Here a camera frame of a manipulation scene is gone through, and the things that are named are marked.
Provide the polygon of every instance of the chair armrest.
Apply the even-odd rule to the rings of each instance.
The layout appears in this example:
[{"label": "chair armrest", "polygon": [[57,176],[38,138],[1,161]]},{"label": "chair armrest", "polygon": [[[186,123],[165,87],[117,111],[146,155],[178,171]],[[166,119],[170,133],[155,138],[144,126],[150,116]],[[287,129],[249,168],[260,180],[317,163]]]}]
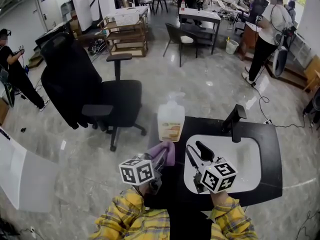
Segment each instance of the chair armrest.
[{"label": "chair armrest", "polygon": [[82,107],[82,114],[87,117],[104,117],[108,116],[113,108],[111,105],[87,104]]},{"label": "chair armrest", "polygon": [[110,55],[108,58],[106,58],[106,61],[116,62],[116,61],[128,61],[131,59],[132,59],[131,53],[123,53],[123,54]]}]

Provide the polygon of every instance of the sleeve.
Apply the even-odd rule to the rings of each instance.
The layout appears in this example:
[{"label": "sleeve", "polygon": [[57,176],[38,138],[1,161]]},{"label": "sleeve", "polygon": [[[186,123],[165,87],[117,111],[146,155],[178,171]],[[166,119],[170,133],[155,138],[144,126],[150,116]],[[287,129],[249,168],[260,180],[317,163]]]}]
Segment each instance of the sleeve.
[{"label": "sleeve", "polygon": [[262,13],[262,17],[266,18],[268,21],[271,21],[271,11],[272,11],[273,5],[269,4],[264,12]]},{"label": "sleeve", "polygon": [[254,225],[239,205],[239,200],[228,197],[226,201],[216,206],[210,215],[219,225],[227,239],[257,240]]},{"label": "sleeve", "polygon": [[106,214],[95,221],[97,232],[89,240],[124,238],[133,221],[144,211],[144,200],[135,190],[123,191],[112,200]]},{"label": "sleeve", "polygon": [[13,55],[12,50],[8,47],[8,46],[4,46],[1,50],[0,50],[0,54],[1,57],[4,58],[5,60],[7,60],[7,58],[9,57],[9,55]]}]

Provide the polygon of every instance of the black pants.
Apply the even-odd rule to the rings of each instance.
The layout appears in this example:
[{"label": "black pants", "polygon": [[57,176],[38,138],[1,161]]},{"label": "black pants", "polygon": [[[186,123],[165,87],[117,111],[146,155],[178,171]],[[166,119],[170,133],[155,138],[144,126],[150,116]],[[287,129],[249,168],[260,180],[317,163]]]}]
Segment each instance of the black pants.
[{"label": "black pants", "polygon": [[[309,114],[313,108],[314,108],[313,100],[311,99],[309,104],[303,110],[303,113]],[[319,122],[319,120],[320,120],[320,111],[316,111],[314,114],[313,122],[316,124]]]},{"label": "black pants", "polygon": [[14,87],[18,88],[39,109],[44,107],[44,100],[36,92],[34,86],[23,70],[10,71],[9,82]]},{"label": "black pants", "polygon": [[[190,9],[195,9],[196,8],[196,0],[184,0],[184,2],[188,6],[188,8],[190,8]],[[179,14],[179,9],[181,7],[181,3],[182,3],[182,0],[178,0],[178,14]],[[186,23],[186,22],[187,22],[186,18],[183,18],[181,20],[181,23]],[[198,20],[194,20],[194,23],[196,25],[198,25],[199,21]]]},{"label": "black pants", "polygon": [[252,64],[249,71],[249,80],[254,81],[261,69],[265,64],[268,57],[277,49],[276,45],[270,44],[263,40],[260,36],[255,44],[255,52]]}]

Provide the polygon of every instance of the hand soap bottle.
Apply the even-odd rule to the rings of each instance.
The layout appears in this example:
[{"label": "hand soap bottle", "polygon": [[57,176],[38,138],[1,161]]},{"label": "hand soap bottle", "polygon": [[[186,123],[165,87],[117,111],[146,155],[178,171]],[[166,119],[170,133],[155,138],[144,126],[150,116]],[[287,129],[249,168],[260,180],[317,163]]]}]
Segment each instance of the hand soap bottle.
[{"label": "hand soap bottle", "polygon": [[179,141],[185,123],[185,108],[177,104],[176,98],[184,96],[183,92],[171,92],[168,103],[159,106],[158,132],[160,141]]}]

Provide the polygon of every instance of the door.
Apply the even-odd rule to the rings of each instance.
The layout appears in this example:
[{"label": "door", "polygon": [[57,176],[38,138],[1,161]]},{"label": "door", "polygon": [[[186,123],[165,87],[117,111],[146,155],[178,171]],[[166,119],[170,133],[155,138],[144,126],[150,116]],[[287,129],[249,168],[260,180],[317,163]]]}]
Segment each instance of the door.
[{"label": "door", "polygon": [[61,9],[58,6],[57,0],[38,0],[38,3],[48,31],[63,22]]}]

